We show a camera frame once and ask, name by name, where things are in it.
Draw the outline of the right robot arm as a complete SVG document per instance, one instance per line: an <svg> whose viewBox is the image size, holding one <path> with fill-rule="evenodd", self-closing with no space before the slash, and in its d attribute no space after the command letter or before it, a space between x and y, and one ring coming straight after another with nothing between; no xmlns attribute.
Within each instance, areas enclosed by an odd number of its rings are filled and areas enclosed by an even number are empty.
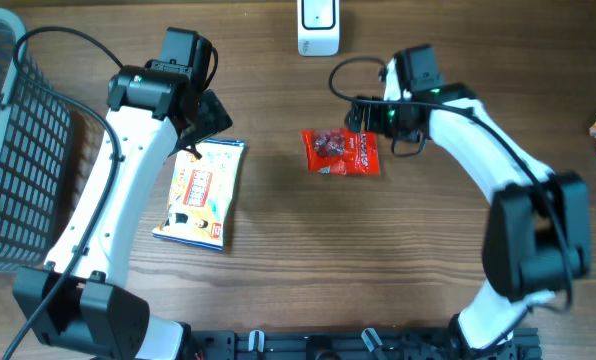
<svg viewBox="0 0 596 360"><path fill-rule="evenodd" d="M534 309L570 310L574 282L592 263L587 185L524 151L466 85L446 83L431 46L404 49L380 66L383 96L350 98L345 125L394 143L434 142L486 197L486 280L452 318L445 352L471 359L497 354Z"/></svg>

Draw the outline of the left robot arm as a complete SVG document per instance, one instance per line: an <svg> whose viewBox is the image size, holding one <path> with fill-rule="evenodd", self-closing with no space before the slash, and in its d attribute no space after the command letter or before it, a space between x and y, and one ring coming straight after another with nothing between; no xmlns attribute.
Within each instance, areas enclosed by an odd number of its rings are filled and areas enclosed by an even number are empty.
<svg viewBox="0 0 596 360"><path fill-rule="evenodd" d="M200 359L189 325L151 313L125 287L135 232L157 175L177 152L227 130L231 118L210 89L211 42L169 28L160 55L121 65L109 83L105 136L75 211L41 268L23 267L13 294L23 333L98 359Z"/></svg>

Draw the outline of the red snack bag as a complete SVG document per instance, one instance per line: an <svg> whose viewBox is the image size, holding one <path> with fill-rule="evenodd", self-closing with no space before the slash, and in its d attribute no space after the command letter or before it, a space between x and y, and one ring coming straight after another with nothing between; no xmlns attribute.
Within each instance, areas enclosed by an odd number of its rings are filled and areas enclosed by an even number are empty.
<svg viewBox="0 0 596 360"><path fill-rule="evenodd" d="M301 136L310 172L331 175L379 175L377 138L345 128L305 129Z"/></svg>

